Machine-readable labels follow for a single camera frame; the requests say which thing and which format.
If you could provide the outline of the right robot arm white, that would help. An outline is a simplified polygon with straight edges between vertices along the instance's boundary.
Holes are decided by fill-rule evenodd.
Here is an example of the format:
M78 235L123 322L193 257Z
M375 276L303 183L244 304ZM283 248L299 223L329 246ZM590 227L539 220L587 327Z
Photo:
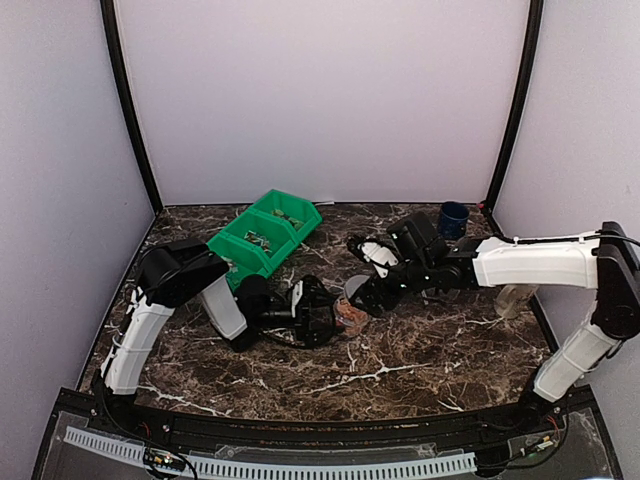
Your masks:
M528 396L510 413L521 434L534 432L578 380L639 334L639 242L616 222L596 230L551 237L464 236L447 240L427 220L388 228L389 242L366 236L347 241L372 275L348 298L378 316L410 293L531 287L581 290L592 303L582 321L534 374Z

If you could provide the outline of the white round lid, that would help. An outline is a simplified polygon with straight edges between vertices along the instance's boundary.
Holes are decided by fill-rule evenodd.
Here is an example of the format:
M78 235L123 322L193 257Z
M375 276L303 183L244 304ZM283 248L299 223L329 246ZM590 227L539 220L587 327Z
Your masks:
M348 301L356 295L356 291L364 285L369 277L367 275L354 275L344 285L344 296Z

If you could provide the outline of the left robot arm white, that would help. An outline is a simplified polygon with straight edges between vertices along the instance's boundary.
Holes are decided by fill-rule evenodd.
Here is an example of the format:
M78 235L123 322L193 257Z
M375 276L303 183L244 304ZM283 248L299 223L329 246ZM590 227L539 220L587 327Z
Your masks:
M250 349L274 329L292 331L289 347L302 350L319 348L337 334L336 297L317 277L307 275L280 295L260 274L249 274L233 287L229 271L229 261L194 238L145 251L125 318L92 379L94 392L135 395L159 333L175 310L192 299L235 352Z

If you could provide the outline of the green three-compartment candy bin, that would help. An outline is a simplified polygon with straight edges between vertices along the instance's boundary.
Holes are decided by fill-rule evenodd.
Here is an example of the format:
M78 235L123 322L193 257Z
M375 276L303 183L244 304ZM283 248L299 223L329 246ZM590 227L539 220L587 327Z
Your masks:
M323 222L316 206L271 190L239 214L207 245L227 262L232 290L251 275L268 278Z

